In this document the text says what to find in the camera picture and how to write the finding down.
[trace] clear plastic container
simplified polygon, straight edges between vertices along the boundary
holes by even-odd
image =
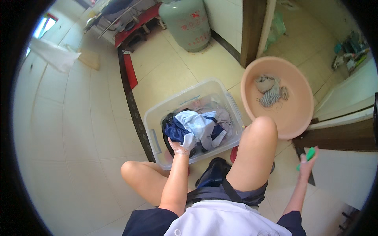
[[[216,78],[204,80],[172,97],[160,102],[150,108],[144,115],[144,126],[147,131],[148,140],[155,157],[156,163],[164,170],[170,170],[172,167],[173,157],[170,155],[163,139],[161,121],[171,112],[177,109],[184,109],[185,106],[192,102],[210,96],[211,99],[223,106],[230,114],[230,120],[233,127],[232,135],[221,142],[215,149],[197,153],[189,159],[189,164],[199,160],[214,156],[218,153],[233,148],[239,144],[243,132],[243,123],[240,111],[233,99],[228,93],[222,82]]]

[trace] green brush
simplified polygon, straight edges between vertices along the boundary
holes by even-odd
[[[316,150],[314,147],[311,147],[309,150],[308,150],[308,153],[306,155],[306,160],[309,161],[311,160],[311,158],[315,155],[316,153]],[[298,164],[297,165],[297,171],[299,171],[299,168],[300,168],[301,164]]]

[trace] gray shorts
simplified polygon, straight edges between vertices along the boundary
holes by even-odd
[[[252,191],[239,191],[236,193],[242,199],[242,202],[248,206],[258,207],[264,200],[265,189],[268,181],[261,187]],[[196,203],[203,200],[228,200],[231,201],[229,195],[226,193],[223,184],[219,187],[202,187],[188,193],[186,204]]]

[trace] person's left hand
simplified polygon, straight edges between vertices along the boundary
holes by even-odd
[[[189,156],[190,150],[184,147],[181,147],[180,143],[178,142],[172,142],[172,140],[169,137],[168,137],[168,141],[169,141],[170,146],[174,150],[175,154]]]

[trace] black t-shirt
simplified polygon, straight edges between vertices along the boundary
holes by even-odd
[[[164,235],[178,216],[166,209],[136,210],[131,213],[122,236]],[[277,222],[288,229],[292,236],[306,236],[299,211],[283,215]]]

